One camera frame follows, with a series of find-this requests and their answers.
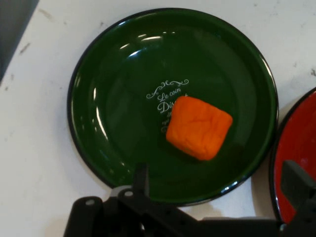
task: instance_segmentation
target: plate rim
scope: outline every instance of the plate rim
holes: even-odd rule
[[[191,206],[191,205],[197,205],[197,204],[202,204],[205,202],[209,202],[211,200],[217,199],[227,193],[229,193],[230,191],[234,190],[235,188],[239,187],[241,184],[243,184],[249,177],[251,177],[254,172],[259,168],[259,166],[262,164],[263,160],[267,157],[269,150],[273,144],[273,141],[275,139],[276,136],[276,131],[277,131],[277,122],[278,122],[278,115],[279,115],[279,104],[278,104],[278,95],[277,95],[277,87],[276,87],[276,82],[273,76],[273,73],[265,59],[265,57],[263,56],[263,54],[261,53],[261,51],[257,48],[257,46],[243,33],[241,32],[239,29],[237,29],[235,26],[233,26],[232,24],[228,23],[227,21],[214,16],[212,14],[206,13],[206,12],[202,12],[202,11],[198,11],[198,10],[193,10],[193,9],[189,9],[189,8],[180,8],[180,7],[163,7],[163,8],[153,8],[153,9],[149,9],[149,10],[144,10],[144,11],[140,11],[137,12],[135,14],[129,15],[117,22],[115,22],[114,24],[112,24],[111,26],[109,26],[108,28],[106,28],[103,32],[101,32],[90,44],[89,46],[84,50],[83,54],[81,55],[80,59],[78,60],[75,69],[73,71],[73,74],[71,76],[71,80],[69,83],[69,88],[68,88],[68,95],[67,95],[67,119],[68,119],[68,127],[71,133],[71,137],[73,140],[73,143],[81,157],[81,159],[84,161],[84,163],[87,165],[87,167],[93,172],[94,175],[96,175],[104,184],[106,184],[107,186],[109,186],[111,189],[113,189],[115,187],[115,185],[113,185],[112,183],[110,183],[107,179],[103,178],[102,175],[99,174],[99,172],[89,163],[88,159],[85,157],[83,149],[80,147],[79,142],[76,139],[76,132],[75,132],[75,128],[74,128],[74,123],[73,123],[73,118],[72,118],[72,92],[73,92],[73,88],[75,85],[75,79],[77,77],[78,74],[78,69],[81,66],[82,61],[84,60],[84,58],[86,57],[87,53],[90,51],[90,49],[94,46],[94,44],[103,36],[105,35],[108,31],[110,31],[111,29],[113,29],[114,27],[118,26],[120,23],[125,22],[129,19],[133,19],[136,18],[138,16],[142,16],[142,15],[146,15],[146,14],[151,14],[151,13],[155,13],[155,12],[161,12],[161,11],[169,11],[169,10],[182,10],[182,11],[189,11],[189,12],[196,12],[198,14],[205,14],[205,15],[209,15],[210,17],[213,17],[215,19],[217,19],[218,21],[221,21],[225,24],[227,24],[229,27],[232,27],[233,29],[235,29],[236,31],[238,31],[238,33],[245,37],[249,44],[260,54],[262,60],[264,61],[267,70],[270,72],[271,74],[271,81],[273,84],[273,91],[274,91],[274,98],[275,98],[275,105],[276,105],[276,117],[274,118],[274,123],[273,123],[273,128],[272,128],[272,134],[270,139],[267,142],[267,147],[265,149],[265,151],[263,151],[262,157],[260,158],[260,160],[258,161],[258,163],[251,169],[250,172],[248,172],[246,175],[242,175],[241,178],[238,178],[237,184],[230,186],[227,190],[224,190],[223,192],[220,192],[217,195],[213,195],[210,197],[206,197],[204,199],[200,199],[200,200],[196,200],[196,201],[186,201],[186,202],[167,202],[168,204],[172,204],[175,206]]]
[[[274,177],[274,170],[275,170],[275,162],[276,162],[276,156],[277,156],[277,149],[278,144],[280,142],[281,136],[283,134],[283,131],[287,125],[288,120],[293,115],[293,113],[296,111],[296,109],[312,94],[316,92],[316,87],[311,89],[310,91],[306,92],[294,105],[293,107],[287,112],[286,116],[282,120],[279,129],[276,134],[276,139],[272,147],[271,156],[270,156],[270,163],[269,163],[269,189],[270,189],[270,197],[272,201],[272,207],[273,211],[275,213],[275,216],[278,220],[282,220],[281,217],[281,211],[280,207],[277,201],[277,193],[276,193],[276,186],[275,186],[275,177]]]

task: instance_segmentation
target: table surface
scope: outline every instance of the table surface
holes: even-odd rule
[[[81,54],[104,29],[161,7],[204,11],[246,34],[274,74],[280,118],[316,86],[315,0],[41,0],[0,86],[0,236],[62,236],[76,199],[107,199],[111,189],[73,145],[68,84]],[[223,197],[182,209],[197,219],[274,218],[268,164]]]

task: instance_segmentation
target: plate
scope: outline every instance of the plate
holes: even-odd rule
[[[174,101],[190,95],[234,121],[211,161],[170,145]],[[150,166],[150,196],[186,205],[219,197],[246,180],[271,144],[277,92],[267,62],[239,30],[212,15],[178,8],[129,16],[85,51],[68,95],[75,145],[110,187],[131,184]]]
[[[316,88],[304,95],[284,118],[270,164],[270,189],[276,216],[289,223],[296,211],[281,191],[285,160],[296,161],[316,179]]]

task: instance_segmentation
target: orange cube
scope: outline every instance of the orange cube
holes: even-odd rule
[[[226,112],[199,99],[180,96],[172,108],[166,138],[183,152],[210,160],[220,150],[232,123]]]

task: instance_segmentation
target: white decorative scroll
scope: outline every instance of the white decorative scroll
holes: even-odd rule
[[[188,83],[189,83],[189,80],[188,80],[188,79],[185,79],[184,81],[175,81],[175,80],[173,80],[173,81],[171,81],[171,82],[169,82],[168,80],[166,80],[165,82],[162,82],[161,85],[158,86],[158,87],[156,88],[156,90],[155,90],[153,93],[147,94],[147,95],[146,95],[146,98],[147,98],[147,99],[151,99],[151,98],[153,98],[155,95],[158,95],[158,91],[161,90],[161,89],[163,89],[166,85],[168,86],[168,85],[174,85],[174,84],[176,84],[176,85],[178,85],[178,86],[181,86],[181,85],[186,85],[186,84],[188,84]]]

